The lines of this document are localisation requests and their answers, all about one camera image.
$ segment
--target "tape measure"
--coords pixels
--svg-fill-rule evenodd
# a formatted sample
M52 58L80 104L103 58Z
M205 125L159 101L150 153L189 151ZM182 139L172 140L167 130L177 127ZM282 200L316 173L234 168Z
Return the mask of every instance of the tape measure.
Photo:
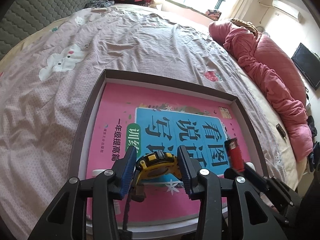
M181 179L177 157L161 150L139 158L136 162L136 173L135 184L141 179L154 179L166 174L173 174Z

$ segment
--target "metal screw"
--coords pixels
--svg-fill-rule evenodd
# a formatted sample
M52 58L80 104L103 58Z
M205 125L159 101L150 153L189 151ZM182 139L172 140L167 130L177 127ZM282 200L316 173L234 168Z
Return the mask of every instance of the metal screw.
M209 171L207 169L201 169L200 174L206 176L209 174Z
M104 175L111 176L113 174L113 170L105 170Z
M78 178L72 177L71 179L69 179L69 182L70 182L71 184L75 184L75 183L78 182Z
M244 183L245 182L245 178L244 177L237 177L236 180L239 182L239 183Z

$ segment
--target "windowsill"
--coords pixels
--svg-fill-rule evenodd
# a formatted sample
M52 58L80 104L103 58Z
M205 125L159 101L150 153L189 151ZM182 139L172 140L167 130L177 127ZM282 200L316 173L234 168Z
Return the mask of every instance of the windowsill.
M196 12L196 13L199 13L199 14L201 14L201 15L203 15L203 16L206 16L208 19L214 21L212 18L210 18L209 16L207 16L205 13L199 12L199 11L193 9L192 7L185 6L184 4L175 2L175 1L173 1L173 0L166 0L166 1L169 2L169 3L172 3L172 4L176 5L176 6L179 6L179 7L181 7L181 8L190 9L190 10L192 10L192 11L194 11L194 12Z

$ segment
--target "pink quilt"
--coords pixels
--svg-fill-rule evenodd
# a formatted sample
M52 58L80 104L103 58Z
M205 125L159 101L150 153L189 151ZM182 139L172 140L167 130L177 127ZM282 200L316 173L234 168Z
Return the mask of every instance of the pink quilt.
M299 162L308 156L312 152L313 143L311 131L307 125L308 116L304 108L305 90L303 95L300 91L301 79L299 81L295 76L292 70L294 65L292 66L287 60L288 56L271 39L265 38L265 35L259 33L256 38L246 28L238 27L229 21L211 23L209 33L238 60L240 67L257 84L268 102L278 112L288 132L296 160ZM286 79L290 76L294 77L294 80L288 84L293 88L292 91L298 91L294 95L295 99L299 98L304 104L293 98L281 77L275 70L265 65L266 62L273 65L273 69L282 68L283 71L280 73Z

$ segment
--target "folded clothes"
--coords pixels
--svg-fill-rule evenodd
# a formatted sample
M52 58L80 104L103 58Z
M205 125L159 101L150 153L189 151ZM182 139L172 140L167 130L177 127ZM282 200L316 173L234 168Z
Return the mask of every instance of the folded clothes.
M109 0L114 1L115 3L126 3L126 4L136 4L136 5L142 5L142 6L149 6L150 3L146 5L145 0Z

